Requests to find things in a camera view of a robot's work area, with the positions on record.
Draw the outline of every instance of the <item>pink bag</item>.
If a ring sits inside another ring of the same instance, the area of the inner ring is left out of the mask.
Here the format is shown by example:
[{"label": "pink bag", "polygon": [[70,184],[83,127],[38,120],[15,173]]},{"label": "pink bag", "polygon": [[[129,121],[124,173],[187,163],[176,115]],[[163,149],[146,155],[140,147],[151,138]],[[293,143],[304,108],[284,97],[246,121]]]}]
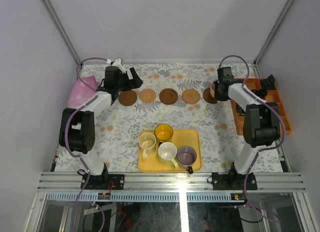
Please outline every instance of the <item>pink bag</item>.
[{"label": "pink bag", "polygon": [[[99,82],[96,81],[94,75],[82,78],[85,83],[94,88],[95,90],[99,86]],[[95,93],[89,89],[84,83],[82,83],[79,79],[74,83],[70,98],[67,104],[68,108],[76,108],[85,103],[88,99],[90,99]]]}]

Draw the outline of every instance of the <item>table surface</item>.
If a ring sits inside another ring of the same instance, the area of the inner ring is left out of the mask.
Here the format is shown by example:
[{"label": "table surface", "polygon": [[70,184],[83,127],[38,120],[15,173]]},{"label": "table surface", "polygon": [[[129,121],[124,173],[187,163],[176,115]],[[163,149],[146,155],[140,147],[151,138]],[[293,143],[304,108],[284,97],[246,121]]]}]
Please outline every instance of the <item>table surface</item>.
[{"label": "table surface", "polygon": [[[199,172],[227,172],[240,155],[244,138],[237,135],[230,101],[209,104],[203,99],[203,91],[218,79],[218,64],[126,64],[134,67],[143,85],[134,91],[137,101],[123,106],[115,101],[95,120],[95,144],[93,150],[104,161],[110,172],[139,172],[138,137],[141,131],[154,130],[158,124],[169,124],[174,129],[195,129],[199,133],[202,168]],[[247,74],[243,63],[223,64],[230,66],[235,78]],[[105,65],[88,64],[82,77],[95,75],[101,81]],[[250,69],[250,78],[255,74]],[[156,99],[144,103],[139,99],[143,89],[153,89]],[[172,88],[178,93],[178,101],[172,105],[161,103],[159,94]],[[185,89],[195,89],[201,94],[196,104],[182,100]],[[74,172],[84,169],[78,158],[72,158],[65,148],[58,148],[55,171]],[[255,172],[282,172],[277,150],[264,151],[254,168]]]}]

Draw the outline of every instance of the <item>purple mug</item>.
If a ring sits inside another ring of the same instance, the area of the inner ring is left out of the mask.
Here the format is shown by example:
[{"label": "purple mug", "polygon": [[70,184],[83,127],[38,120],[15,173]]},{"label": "purple mug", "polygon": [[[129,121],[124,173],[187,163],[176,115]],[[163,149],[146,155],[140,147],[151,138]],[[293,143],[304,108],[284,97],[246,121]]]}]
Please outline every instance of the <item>purple mug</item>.
[{"label": "purple mug", "polygon": [[192,169],[192,165],[197,160],[197,153],[196,151],[190,146],[183,146],[181,147],[177,154],[177,162],[180,168],[188,170],[189,174],[193,174],[194,170]]}]

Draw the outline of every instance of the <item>coaster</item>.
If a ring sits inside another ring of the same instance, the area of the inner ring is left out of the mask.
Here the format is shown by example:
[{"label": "coaster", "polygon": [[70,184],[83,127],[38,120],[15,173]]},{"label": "coaster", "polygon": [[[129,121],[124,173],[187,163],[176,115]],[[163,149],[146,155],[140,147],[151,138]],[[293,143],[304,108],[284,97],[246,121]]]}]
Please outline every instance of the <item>coaster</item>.
[{"label": "coaster", "polygon": [[133,90],[121,92],[118,99],[123,106],[132,106],[137,101],[137,94]]},{"label": "coaster", "polygon": [[204,91],[203,91],[203,98],[205,101],[207,101],[208,103],[210,104],[216,104],[218,103],[210,94],[210,88],[206,88]]},{"label": "coaster", "polygon": [[159,98],[165,105],[172,105],[178,100],[178,93],[172,88],[165,88],[160,92]]},{"label": "coaster", "polygon": [[186,89],[182,93],[182,99],[187,104],[193,105],[200,100],[200,94],[195,89]]},{"label": "coaster", "polygon": [[139,94],[139,98],[144,103],[151,103],[156,99],[156,92],[153,89],[145,88]]}]

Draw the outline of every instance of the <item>gray wall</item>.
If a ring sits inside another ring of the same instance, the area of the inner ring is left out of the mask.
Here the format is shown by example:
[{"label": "gray wall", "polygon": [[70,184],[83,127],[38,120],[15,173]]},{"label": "gray wall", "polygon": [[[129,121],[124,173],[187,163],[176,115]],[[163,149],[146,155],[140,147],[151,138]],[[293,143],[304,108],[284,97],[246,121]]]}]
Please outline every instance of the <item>gray wall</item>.
[{"label": "gray wall", "polygon": [[0,231],[19,232],[49,167],[75,63],[40,0],[0,0]]},{"label": "gray wall", "polygon": [[320,0],[296,0],[259,64],[275,76],[293,127],[285,142],[320,223]]},{"label": "gray wall", "polygon": [[286,0],[51,0],[81,58],[253,60]]}]

